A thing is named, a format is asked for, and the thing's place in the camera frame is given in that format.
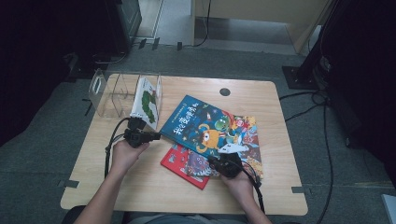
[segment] black cable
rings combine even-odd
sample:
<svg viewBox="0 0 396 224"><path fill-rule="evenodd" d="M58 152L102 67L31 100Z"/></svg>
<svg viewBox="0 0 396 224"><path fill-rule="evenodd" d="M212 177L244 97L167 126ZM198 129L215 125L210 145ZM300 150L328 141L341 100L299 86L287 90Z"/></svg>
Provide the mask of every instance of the black cable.
<svg viewBox="0 0 396 224"><path fill-rule="evenodd" d="M315 92L316 92L316 91L300 91L300 92L296 92L296 93L293 93L293 94L290 94L290 95L281 96L281 97L279 97L279 101L284 100L284 99L289 98L289 97L292 97L292 96L305 95L305 94L313 94L313 93L315 93Z"/></svg>
<svg viewBox="0 0 396 224"><path fill-rule="evenodd" d="M311 52L311 47L309 47L309 42L311 41L311 39L309 38L308 39L308 53L310 53Z"/></svg>
<svg viewBox="0 0 396 224"><path fill-rule="evenodd" d="M325 203L325 205L323 207L323 210L322 210L322 213L320 214L320 217L319 217L319 219L317 221L317 223L319 224L323 220L324 215L326 214L327 208L329 207L330 199L332 197L332 184L333 184L333 181L334 181L334 174L333 174L333 170L332 170L332 156L330 154L329 139L328 139L328 135L327 135L327 121L326 121L326 110L327 110L327 105L328 105L328 101L329 100L328 100L328 98L326 96L321 94L321 91L314 91L314 92L311 92L311 93L312 93L311 100L312 100L312 102L315 105L313 105L309 109L305 110L305 112L301 112L299 114L296 114L296 115L292 116L289 119L285 119L285 121L293 119L293 118L296 118L296 117L299 117L302 114L305 114L306 112L308 112L309 110L311 110L311 109L313 109L313 108L315 108L317 106L323 105L323 132L324 132L326 150L327 150L327 155L328 155L328 159L329 159L329 166L330 166L330 188L329 188L329 193L327 195L326 203ZM308 94L308 92L297 92L297 93L294 93L294 94L291 94L291 95L286 95L286 96L280 97L279 100L282 100L282 99L285 99L285 98L288 98L288 97L291 97L291 96L302 95L302 94ZM323 98L323 102L320 102L320 103L317 102L315 100L315 96L322 97Z"/></svg>
<svg viewBox="0 0 396 224"><path fill-rule="evenodd" d="M257 178L256 172L254 171L253 167L251 167L251 165L248 164L247 162L243 161L244 163L248 164L248 165L250 166L250 168L253 170L253 173L254 173L254 175L255 175L255 177L256 177L256 180L253 179L253 177L251 176L251 174L249 174L248 171L246 171L246 170L245 170L243 167L241 167L239 164L237 164L237 163L235 163L235 162L233 162L233 161L227 160L227 159L223 159L223 160L225 160L225 161L227 161L227 162L229 162L229 163L232 163L232 164L235 165L239 170L241 170L242 172L244 172L244 173L247 175L248 179L250 180L251 184L253 185L253 188L254 188L254 189L256 190L256 192L257 192L257 196L258 196L259 204L260 204L260 209L261 209L261 210L264 212L264 214L265 214L264 203L263 203L263 201L262 201L262 192L260 191L260 186L262 185L262 183L260 182L260 178L259 178L259 177Z"/></svg>
<svg viewBox="0 0 396 224"><path fill-rule="evenodd" d="M106 151L106 163L105 163L105 178L108 174L108 166L110 164L110 149L111 149L111 145L113 145L114 141L116 138L119 138L120 135L118 135L117 137L114 137L114 135L116 135L117 129L120 127L120 125L125 121L125 120L130 120L130 118L125 118L120 120L120 122L117 124L116 128L113 131L113 134L111 134L111 138L110 138L110 142L108 143L108 146L105 148Z"/></svg>
<svg viewBox="0 0 396 224"><path fill-rule="evenodd" d="M115 142L115 141L118 141L121 137L123 137L124 136L124 133L120 133L119 135L117 135L117 136L115 136L114 138L113 138L113 142Z"/></svg>
<svg viewBox="0 0 396 224"><path fill-rule="evenodd" d="M126 56L126 53L123 53L123 55L121 56L121 58L120 58L120 59L118 59L118 60L116 60L116 61L112 61L112 62L97 62L97 61L95 61L95 63L98 63L98 64L112 64L112 63L119 63L120 61L122 61L122 59L124 59L124 58L125 58L125 56Z"/></svg>
<svg viewBox="0 0 396 224"><path fill-rule="evenodd" d="M305 110L305 111L303 111L303 112L300 112L300 113L298 113L298 114L295 114L295 115L291 116L291 117L288 118L288 119L285 119L285 122L287 122L287 121L289 121L289 120L291 120L291 119L295 119L295 118L297 118L297 117L300 117L301 115L308 113L310 110L312 110L313 108L315 108L315 107L317 107L317 106L318 106L318 105L313 105L313 106L309 107L307 110Z"/></svg>
<svg viewBox="0 0 396 224"><path fill-rule="evenodd" d="M209 16L210 16L210 5L212 4L212 0L209 0L209 6L207 7L207 16L206 16L206 36L205 39L198 45L193 45L193 47L200 47L205 43L207 37L209 36Z"/></svg>
<svg viewBox="0 0 396 224"><path fill-rule="evenodd" d="M244 164L247 164L250 167L250 170L253 172L253 175L256 177L256 183L261 185L262 183L259 183L260 177L256 174L256 171L253 169L253 167L247 161L241 161L241 162L243 162Z"/></svg>
<svg viewBox="0 0 396 224"><path fill-rule="evenodd" d="M329 147L329 140L327 138L327 122L326 122L326 109L327 109L327 99L325 99L325 103L323 106L323 129L324 129L324 139L326 142L326 148L327 148L327 156L329 159L329 165L330 165L330 188L329 188L329 194L327 195L326 203L324 205L323 211L318 219L318 224L323 220L324 215L326 214L327 208L329 206L330 198L332 197L332 183L334 180L334 174L332 171L332 156L330 154L330 147Z"/></svg>
<svg viewBox="0 0 396 224"><path fill-rule="evenodd" d="M84 114L84 116L87 116L88 113L90 113L90 110L91 110L91 108L92 108L92 102L91 102L91 100L89 100L89 99L82 99L82 101L90 102L90 105L88 106L87 111L85 111L85 114Z"/></svg>

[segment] book cover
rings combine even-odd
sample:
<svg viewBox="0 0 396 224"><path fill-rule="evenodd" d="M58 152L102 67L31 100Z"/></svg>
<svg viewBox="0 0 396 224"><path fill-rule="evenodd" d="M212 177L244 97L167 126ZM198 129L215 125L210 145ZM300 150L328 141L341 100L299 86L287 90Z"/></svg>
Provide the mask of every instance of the book cover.
<svg viewBox="0 0 396 224"><path fill-rule="evenodd" d="M160 133L205 158L208 155L218 156L219 150L228 144L244 147L246 150L238 151L241 160L263 177L254 117L235 116L186 95Z"/></svg>
<svg viewBox="0 0 396 224"><path fill-rule="evenodd" d="M140 77L136 85L134 104L130 116L141 118L152 130L156 130L159 116L157 101L159 99L161 99L161 96L156 88L146 77Z"/></svg>
<svg viewBox="0 0 396 224"><path fill-rule="evenodd" d="M185 147L173 144L166 155L161 160L161 165L168 168L175 174L192 183L199 189L203 189L209 180L209 177L187 175L186 163L189 157L189 150Z"/></svg>

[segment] gray carpet floor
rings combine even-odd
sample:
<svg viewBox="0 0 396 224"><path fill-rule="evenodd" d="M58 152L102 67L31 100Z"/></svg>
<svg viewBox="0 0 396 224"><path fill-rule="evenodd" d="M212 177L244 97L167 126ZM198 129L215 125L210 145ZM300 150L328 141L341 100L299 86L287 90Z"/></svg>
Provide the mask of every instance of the gray carpet floor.
<svg viewBox="0 0 396 224"><path fill-rule="evenodd" d="M162 46L133 47L120 63L107 70L155 72L165 76L218 77L273 81L279 96L290 90L282 65L299 66L304 57L259 52ZM30 126L0 148L0 223L61 223L67 211L58 184L70 176L93 109L88 79L61 83L37 112ZM310 95L281 101L285 118L312 106ZM364 148L345 146L345 133L330 107L327 135L332 155L332 197L322 223L389 223L381 194L396 196L383 164ZM316 223L330 183L323 107L287 122L291 145L304 186L308 213L302 217L270 216L274 223ZM113 223L120 223L116 212Z"/></svg>

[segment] human arm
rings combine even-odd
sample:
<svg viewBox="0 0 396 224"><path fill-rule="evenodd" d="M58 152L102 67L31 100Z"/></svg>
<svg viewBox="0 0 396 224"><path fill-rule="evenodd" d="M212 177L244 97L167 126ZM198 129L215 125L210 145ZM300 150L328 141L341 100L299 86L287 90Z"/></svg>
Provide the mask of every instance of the human arm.
<svg viewBox="0 0 396 224"><path fill-rule="evenodd" d="M75 223L110 223L122 180L148 147L149 143L145 143L133 148L125 140L113 147L110 171Z"/></svg>
<svg viewBox="0 0 396 224"><path fill-rule="evenodd" d="M257 205L253 196L253 185L248 176L241 172L234 178L221 176L233 197L239 202L252 224L271 224L272 222Z"/></svg>

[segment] clear plastic box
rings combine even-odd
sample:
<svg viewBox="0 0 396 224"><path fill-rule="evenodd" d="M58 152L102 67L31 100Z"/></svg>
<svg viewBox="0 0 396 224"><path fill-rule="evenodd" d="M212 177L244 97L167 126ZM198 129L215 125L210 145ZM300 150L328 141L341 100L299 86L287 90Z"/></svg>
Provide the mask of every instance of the clear plastic box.
<svg viewBox="0 0 396 224"><path fill-rule="evenodd" d="M134 105L137 84L146 78L153 86L157 118L161 108L162 86L159 74L114 72L97 69L89 96L96 113L103 118L128 118Z"/></svg>

